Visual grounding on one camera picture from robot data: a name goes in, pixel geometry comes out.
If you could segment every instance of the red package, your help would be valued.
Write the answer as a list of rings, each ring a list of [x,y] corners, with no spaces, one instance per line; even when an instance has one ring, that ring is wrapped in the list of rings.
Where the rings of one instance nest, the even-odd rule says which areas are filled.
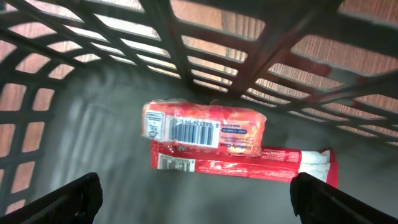
[[[269,156],[271,151],[278,156]],[[154,169],[175,169],[185,172],[249,177],[263,180],[290,182],[299,172],[306,172],[314,177],[338,187],[338,164],[332,149],[313,152],[326,156],[326,160],[312,159],[319,164],[303,163],[307,151],[263,146],[261,157],[236,157],[217,151],[203,151],[195,148],[170,146],[152,141],[150,145],[151,166]],[[287,162],[295,154],[297,162]]]
[[[174,146],[259,156],[267,118],[254,110],[156,100],[142,110],[142,135]]]

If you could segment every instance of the basket bottom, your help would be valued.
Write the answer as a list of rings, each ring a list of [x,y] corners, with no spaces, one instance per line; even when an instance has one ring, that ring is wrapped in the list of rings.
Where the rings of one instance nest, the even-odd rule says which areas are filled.
[[[73,71],[65,80],[66,89],[54,96],[55,116],[43,135],[45,154],[37,163],[33,199],[87,172],[97,172],[104,203],[96,223],[300,223],[293,214],[287,183],[151,169],[150,141],[141,137],[144,103],[162,98],[207,103],[207,99],[176,78],[122,65],[97,63],[93,68]],[[312,150],[334,147],[340,189],[398,215],[394,210],[398,202],[386,197],[396,194],[398,180],[389,175],[397,173],[398,167],[383,168],[384,161],[398,156],[396,152],[381,153],[359,138],[255,109],[269,118],[264,144]],[[375,193],[365,186],[383,191]]]

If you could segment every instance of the snack package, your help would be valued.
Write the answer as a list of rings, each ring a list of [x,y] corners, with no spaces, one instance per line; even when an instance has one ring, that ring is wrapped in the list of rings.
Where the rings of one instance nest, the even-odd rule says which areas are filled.
[[[236,157],[216,151],[171,146],[152,141],[151,166],[185,172],[249,177],[290,182],[300,172],[306,172],[334,187],[338,187],[338,164],[332,149],[300,151],[263,146],[261,157]],[[304,158],[310,153],[310,164]]]
[[[267,118],[254,110],[155,100],[142,110],[142,135],[174,146],[259,156]]]

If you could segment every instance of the brown floor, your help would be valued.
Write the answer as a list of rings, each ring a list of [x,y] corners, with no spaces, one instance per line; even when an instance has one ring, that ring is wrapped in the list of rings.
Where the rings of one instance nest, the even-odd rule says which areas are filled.
[[[34,6],[38,7],[41,10],[50,11],[53,13],[61,14],[63,16],[69,17],[78,17],[74,15],[67,9],[62,9],[57,6],[49,6],[48,4],[42,2],[35,2],[33,0],[28,0]],[[140,4],[137,0],[106,0],[106,2],[115,3],[129,6],[134,9],[142,9]],[[172,7],[174,13],[180,19],[184,19],[191,22],[196,22],[202,24],[204,26],[212,27],[214,29],[225,30],[228,32],[235,33],[237,35],[241,35],[247,39],[256,39],[258,38],[261,31],[265,28],[266,24],[262,21],[255,20],[253,18],[249,18],[242,15],[237,15],[231,12],[224,12],[219,9],[214,9],[207,6],[197,5],[191,2],[181,2],[172,0]],[[365,16],[370,16],[372,19],[379,19],[382,21],[390,22],[390,23],[397,23],[398,22],[398,14],[395,12],[398,11],[398,1],[395,0],[347,0],[345,1],[340,10],[359,13]],[[144,35],[149,35],[153,37],[157,37],[156,31],[151,29],[150,27],[145,27],[137,24],[127,24],[126,22],[110,19],[110,18],[101,18],[107,25],[118,27],[120,29],[128,29],[133,28],[135,32],[140,32]],[[40,35],[51,34],[54,33],[53,30],[45,27],[44,25],[33,22],[30,24],[22,24],[15,27],[11,27],[10,30],[17,32],[21,35],[24,35],[28,38],[38,37]],[[96,35],[92,32],[87,32],[84,30],[77,30],[74,29],[75,32],[84,32],[88,35]],[[225,57],[234,58],[236,60],[244,61],[247,57],[246,53],[230,49],[218,44],[213,44],[209,42],[205,42],[203,40],[194,39],[192,37],[182,37],[183,42],[189,46],[194,47],[202,50],[206,50],[212,52],[214,54],[219,54]],[[134,45],[135,47],[142,47],[147,50],[151,50],[153,52],[157,52],[160,54],[168,54],[167,51],[158,49],[158,48],[151,48],[151,46],[143,46],[139,45],[138,43],[127,43],[129,45]],[[57,44],[49,45],[49,47],[58,50],[60,52],[66,52],[73,49],[80,48],[79,45],[73,42],[61,42]],[[12,52],[16,47],[8,44],[4,41],[0,40],[0,61],[6,57],[10,52]],[[333,40],[323,39],[321,37],[315,36],[307,36],[303,38],[299,43],[297,43],[293,48],[292,51],[299,52],[301,54],[308,55],[313,58],[317,58],[335,65],[339,65],[341,67],[347,68],[349,70],[353,70],[359,73],[367,74],[367,75],[374,75],[382,72],[388,72],[393,69],[398,68],[398,60],[395,58],[387,57],[385,55],[380,55],[374,52],[370,52],[363,49],[358,49],[353,46],[349,46],[346,44],[342,44]],[[78,58],[84,62],[95,60],[97,56],[89,54],[83,55]],[[167,64],[166,62],[159,62],[154,60],[153,58],[145,58],[144,60],[150,60],[155,63],[162,63],[166,66],[173,67],[172,64]],[[21,64],[17,66],[17,70],[28,72],[34,74],[38,71],[45,63],[47,63],[50,59],[38,54],[31,54],[29,55]],[[199,58],[190,57],[189,60],[192,63],[198,63],[200,65],[212,67],[214,69],[218,69],[224,72],[228,72],[232,75],[236,75],[237,71],[233,70],[232,68],[225,67],[223,65],[218,65],[212,62],[207,62],[201,60]],[[57,67],[49,76],[52,78],[63,79],[70,71],[73,70],[73,67],[68,65],[61,65]],[[271,71],[281,74],[283,76],[292,78],[297,80],[298,82],[308,83],[309,85],[317,86],[324,89],[336,88],[343,83],[339,83],[334,80],[329,80],[327,78],[322,78],[316,76],[311,73],[307,73],[296,68],[291,68],[286,65],[282,64],[275,64],[270,68]],[[220,82],[224,82],[230,84],[229,80],[225,80],[222,78],[218,78],[209,74],[205,74],[199,71],[193,71],[196,75],[202,75],[210,79],[215,79]],[[297,98],[303,98],[308,96],[306,93],[299,92],[297,90],[292,90],[290,88],[280,86],[276,83],[272,83],[267,80],[259,79],[258,84],[264,85],[268,88],[271,88],[275,91],[280,91],[287,95],[292,95]],[[7,84],[2,91],[0,96],[0,110],[3,111],[15,111],[19,110],[21,107],[22,98],[24,96],[24,92],[26,90],[25,86],[16,85],[16,84]],[[260,93],[256,90],[249,90],[254,94],[257,94],[261,97],[267,98],[271,101],[276,101],[279,103],[288,103],[288,101],[284,101],[282,99],[278,99],[263,93]],[[48,89],[40,89],[33,105],[33,109],[37,111],[47,110],[49,108],[49,104],[53,95],[53,90]],[[359,100],[363,100],[365,102],[383,107],[387,110],[398,110],[398,100],[388,98],[386,96],[381,95],[370,95],[370,96],[363,96],[358,98]],[[330,103],[326,105],[330,108],[342,111],[348,114],[355,114],[358,116],[363,116],[367,118],[377,118],[379,116],[375,114],[365,113],[363,111],[359,111],[353,108],[349,108],[347,106],[339,105],[336,103]],[[331,119],[341,120],[342,118],[325,114],[320,111],[315,111],[310,108],[306,109],[307,111],[318,114],[320,116],[325,116]],[[25,141],[22,147],[22,152],[30,152],[34,151],[38,148],[40,144],[42,130],[44,128],[43,123],[31,123],[28,127],[27,134],[25,136]],[[375,129],[377,131],[387,133],[393,136],[398,136],[397,132],[376,127],[376,126],[369,126],[368,128]],[[14,133],[15,126],[13,124],[1,124],[0,125],[0,157],[5,157],[9,153],[9,149],[11,146],[12,136]],[[369,135],[364,131],[359,131],[357,129],[349,128],[349,131],[354,131],[359,134]],[[20,190],[24,190],[29,187],[30,177],[32,175],[32,171],[34,168],[34,162],[28,162],[25,164],[21,164],[18,167],[16,178],[14,180],[14,185],[12,186],[12,193],[18,192]],[[4,171],[0,170],[0,184],[1,179]],[[24,205],[24,200],[17,202],[7,209],[7,212],[11,212],[15,209],[18,209]]]

